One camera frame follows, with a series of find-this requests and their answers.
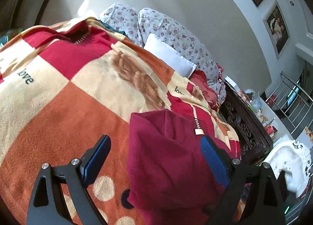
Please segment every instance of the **blanket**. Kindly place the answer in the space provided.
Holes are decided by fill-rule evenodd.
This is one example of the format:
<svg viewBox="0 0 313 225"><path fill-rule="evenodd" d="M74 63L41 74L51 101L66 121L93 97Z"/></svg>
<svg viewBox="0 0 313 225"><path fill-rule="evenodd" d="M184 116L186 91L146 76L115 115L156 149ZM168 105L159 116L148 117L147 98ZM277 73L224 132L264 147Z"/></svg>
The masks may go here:
<svg viewBox="0 0 313 225"><path fill-rule="evenodd" d="M109 224L144 224L138 210L121 204L130 187L128 123L131 113L170 109L214 132L240 153L236 132L221 122L201 90L163 61L95 18L31 27L0 50L0 195L25 224L41 165L67 164L102 134L111 152L90 196ZM80 223L68 189L73 218Z"/></svg>
<svg viewBox="0 0 313 225"><path fill-rule="evenodd" d="M230 158L235 155L212 133L195 135L192 121L168 109L131 114L127 200L146 224L203 225L215 211L227 183L218 183L201 143L210 138Z"/></svg>

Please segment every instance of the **window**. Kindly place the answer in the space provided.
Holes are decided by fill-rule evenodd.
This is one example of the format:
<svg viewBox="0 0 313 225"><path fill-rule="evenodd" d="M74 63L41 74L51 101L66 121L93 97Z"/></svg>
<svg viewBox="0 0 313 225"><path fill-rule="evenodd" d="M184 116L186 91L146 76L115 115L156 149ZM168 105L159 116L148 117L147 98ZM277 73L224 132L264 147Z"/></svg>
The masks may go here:
<svg viewBox="0 0 313 225"><path fill-rule="evenodd" d="M301 85L301 78L298 79L297 84L300 86ZM295 98L297 97L297 93L299 92L299 88L295 85L292 90L290 91L290 93L287 95L287 106L289 107L293 101L295 100Z"/></svg>

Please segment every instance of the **stainless steel railing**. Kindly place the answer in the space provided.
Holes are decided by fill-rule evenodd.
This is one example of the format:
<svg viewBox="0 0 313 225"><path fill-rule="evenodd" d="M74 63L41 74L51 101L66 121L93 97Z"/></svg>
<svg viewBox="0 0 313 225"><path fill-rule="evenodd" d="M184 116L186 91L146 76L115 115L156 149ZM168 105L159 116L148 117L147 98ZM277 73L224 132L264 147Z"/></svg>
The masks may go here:
<svg viewBox="0 0 313 225"><path fill-rule="evenodd" d="M313 99L298 83L283 72L281 72L281 75L283 76L282 81L269 98L267 98L266 102L272 101L274 104L272 110L278 108L284 115L287 121L282 120L282 122L291 134L295 133L299 127L302 128L301 130L303 130L305 126L311 129L313 126ZM296 94L296 97L288 104L291 99L290 97L292 95L295 96L294 94ZM301 125L303 122L307 121L309 121L309 123Z"/></svg>

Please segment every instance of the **bed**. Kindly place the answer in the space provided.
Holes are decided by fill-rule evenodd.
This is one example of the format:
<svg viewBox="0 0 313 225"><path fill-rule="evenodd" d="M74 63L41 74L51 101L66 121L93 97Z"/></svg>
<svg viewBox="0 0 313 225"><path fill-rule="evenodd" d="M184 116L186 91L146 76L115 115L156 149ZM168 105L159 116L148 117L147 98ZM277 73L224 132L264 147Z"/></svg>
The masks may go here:
<svg viewBox="0 0 313 225"><path fill-rule="evenodd" d="M137 10L115 3L105 9L98 18L116 30L124 31L138 46L144 47L150 33L155 34L187 60L205 73L207 84L218 96L219 103L226 97L222 80L223 69L203 43L173 18L150 8Z"/></svg>
<svg viewBox="0 0 313 225"><path fill-rule="evenodd" d="M13 215L15 224L26 223L43 163L67 164L106 134L112 140L111 152L89 194L109 224L144 224L136 209L124 208L120 201L129 188L127 140L133 112L170 109L198 118L209 129L207 134L240 153L234 129L218 119L196 85L144 50L142 37L137 33L129 39L95 18L73 19L29 28L0 50L4 221L13 220ZM212 79L209 83L218 86ZM73 222L79 224L66 187L63 193Z"/></svg>

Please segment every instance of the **orange blanket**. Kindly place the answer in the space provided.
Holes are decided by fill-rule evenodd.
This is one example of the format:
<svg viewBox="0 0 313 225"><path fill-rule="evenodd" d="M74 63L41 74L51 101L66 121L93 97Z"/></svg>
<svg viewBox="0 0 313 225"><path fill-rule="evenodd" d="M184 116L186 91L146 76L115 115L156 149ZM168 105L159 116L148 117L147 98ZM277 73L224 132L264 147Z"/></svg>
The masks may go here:
<svg viewBox="0 0 313 225"><path fill-rule="evenodd" d="M0 50L0 101L0 195L21 224L41 165L81 157L102 134L112 149L88 191L109 224L143 224L138 211L120 201L129 188L132 112L166 108L195 118L197 134L213 127L215 137L238 152L234 129L218 120L197 86L95 18L35 26L7 43Z"/></svg>

